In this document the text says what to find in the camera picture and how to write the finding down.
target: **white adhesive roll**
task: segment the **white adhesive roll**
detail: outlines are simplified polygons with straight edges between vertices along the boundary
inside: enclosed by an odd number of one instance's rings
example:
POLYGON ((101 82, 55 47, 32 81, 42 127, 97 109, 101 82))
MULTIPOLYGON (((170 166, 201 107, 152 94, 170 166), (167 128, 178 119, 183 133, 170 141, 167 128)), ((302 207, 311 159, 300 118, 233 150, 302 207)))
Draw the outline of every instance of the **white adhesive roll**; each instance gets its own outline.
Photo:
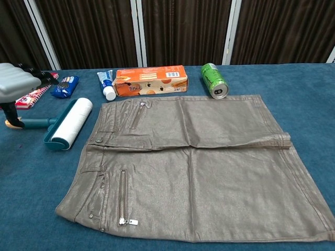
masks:
POLYGON ((93 104, 89 99, 79 98, 51 137, 51 141, 64 143, 67 146, 64 150, 69 149, 92 107, 93 104))

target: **blue snack package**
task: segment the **blue snack package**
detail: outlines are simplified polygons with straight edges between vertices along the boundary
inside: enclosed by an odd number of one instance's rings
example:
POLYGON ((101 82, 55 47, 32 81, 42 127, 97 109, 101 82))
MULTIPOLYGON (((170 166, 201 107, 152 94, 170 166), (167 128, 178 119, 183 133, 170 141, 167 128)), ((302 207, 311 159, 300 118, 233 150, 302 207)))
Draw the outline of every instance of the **blue snack package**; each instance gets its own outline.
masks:
POLYGON ((51 95, 56 98, 68 98, 72 95, 79 81, 78 76, 64 77, 62 81, 54 88, 51 95))

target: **gray plastic object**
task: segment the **gray plastic object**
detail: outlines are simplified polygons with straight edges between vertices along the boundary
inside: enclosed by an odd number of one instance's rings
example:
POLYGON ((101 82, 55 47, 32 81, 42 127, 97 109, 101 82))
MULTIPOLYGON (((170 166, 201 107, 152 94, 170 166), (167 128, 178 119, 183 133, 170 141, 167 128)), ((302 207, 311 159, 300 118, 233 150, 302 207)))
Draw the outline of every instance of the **gray plastic object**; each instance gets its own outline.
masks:
POLYGON ((9 63, 0 63, 0 103, 13 102, 41 85, 41 80, 9 63))

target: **lint roller handle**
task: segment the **lint roller handle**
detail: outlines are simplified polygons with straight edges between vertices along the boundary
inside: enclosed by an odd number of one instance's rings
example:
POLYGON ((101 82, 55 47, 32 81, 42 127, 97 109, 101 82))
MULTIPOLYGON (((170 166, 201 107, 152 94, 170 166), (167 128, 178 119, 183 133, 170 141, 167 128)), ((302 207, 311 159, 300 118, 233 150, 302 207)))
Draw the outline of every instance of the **lint roller handle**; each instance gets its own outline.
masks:
MULTIPOLYGON (((46 118, 46 119, 22 119, 19 120, 25 124, 23 129, 38 129, 38 128, 48 128, 50 125, 55 124, 56 118, 46 118)), ((6 123, 6 125, 10 128, 21 129, 19 127, 13 127, 11 124, 6 123)))

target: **blue carpet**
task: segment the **blue carpet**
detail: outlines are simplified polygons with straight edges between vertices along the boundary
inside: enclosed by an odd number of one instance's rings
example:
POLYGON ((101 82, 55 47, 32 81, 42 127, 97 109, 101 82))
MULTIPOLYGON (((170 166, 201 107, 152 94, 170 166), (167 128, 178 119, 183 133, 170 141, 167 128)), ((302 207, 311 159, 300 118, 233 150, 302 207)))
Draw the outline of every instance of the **blue carpet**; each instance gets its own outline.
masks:
MULTIPOLYGON (((260 94, 335 214, 335 64, 219 66, 230 95, 260 94)), ((173 95, 208 95, 200 66, 186 67, 189 89, 173 95)), ((98 70, 59 71, 80 77, 71 99, 47 91, 26 118, 55 117, 72 99, 86 97, 93 110, 69 151, 43 144, 44 129, 11 130, 0 112, 0 250, 335 250, 335 243, 183 243, 122 238, 56 216, 54 210, 71 185, 81 149, 106 102, 98 70)))

